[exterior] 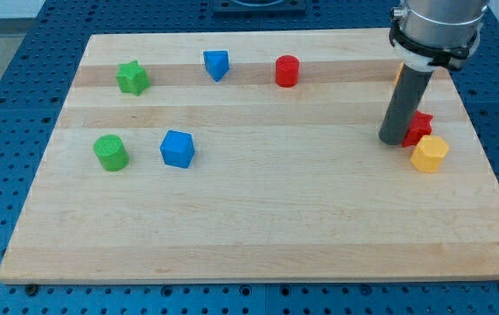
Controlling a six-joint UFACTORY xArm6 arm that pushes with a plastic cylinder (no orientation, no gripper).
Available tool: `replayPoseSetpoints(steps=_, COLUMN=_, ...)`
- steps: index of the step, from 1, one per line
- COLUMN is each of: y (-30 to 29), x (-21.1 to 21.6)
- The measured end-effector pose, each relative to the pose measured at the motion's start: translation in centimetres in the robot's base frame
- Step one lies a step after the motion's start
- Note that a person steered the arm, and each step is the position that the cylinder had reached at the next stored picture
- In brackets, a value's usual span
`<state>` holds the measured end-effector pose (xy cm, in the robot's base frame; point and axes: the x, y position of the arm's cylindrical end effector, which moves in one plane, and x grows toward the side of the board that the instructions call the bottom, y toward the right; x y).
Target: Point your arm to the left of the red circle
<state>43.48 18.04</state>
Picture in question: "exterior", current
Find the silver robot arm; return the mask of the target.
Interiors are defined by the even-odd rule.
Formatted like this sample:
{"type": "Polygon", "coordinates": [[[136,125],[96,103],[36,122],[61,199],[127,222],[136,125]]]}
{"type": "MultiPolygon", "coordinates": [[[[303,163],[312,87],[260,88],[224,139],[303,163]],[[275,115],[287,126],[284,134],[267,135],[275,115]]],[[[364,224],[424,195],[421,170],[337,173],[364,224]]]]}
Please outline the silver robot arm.
{"type": "Polygon", "coordinates": [[[390,44],[416,71],[458,71],[480,44],[487,9],[488,0],[401,0],[390,11],[390,44]]]}

